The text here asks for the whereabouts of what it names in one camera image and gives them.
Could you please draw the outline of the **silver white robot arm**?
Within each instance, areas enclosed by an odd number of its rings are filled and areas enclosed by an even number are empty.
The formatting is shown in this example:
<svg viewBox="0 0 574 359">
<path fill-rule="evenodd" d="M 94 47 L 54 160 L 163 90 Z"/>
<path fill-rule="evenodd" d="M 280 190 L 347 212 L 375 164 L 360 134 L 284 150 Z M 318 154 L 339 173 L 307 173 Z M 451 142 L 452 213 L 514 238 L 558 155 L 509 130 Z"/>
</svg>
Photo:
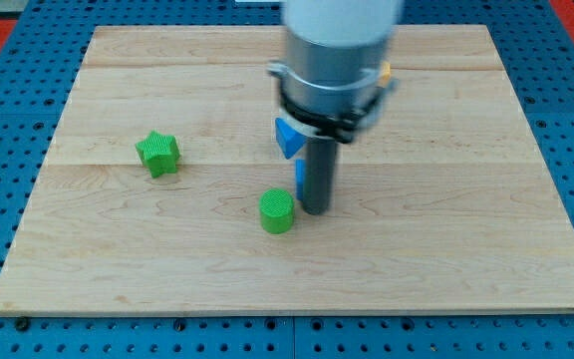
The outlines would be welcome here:
<svg viewBox="0 0 574 359">
<path fill-rule="evenodd" d="M 284 55 L 269 65 L 283 119 L 310 138 L 348 144 L 372 126 L 392 82 L 382 64 L 402 0 L 287 0 Z"/>
</svg>

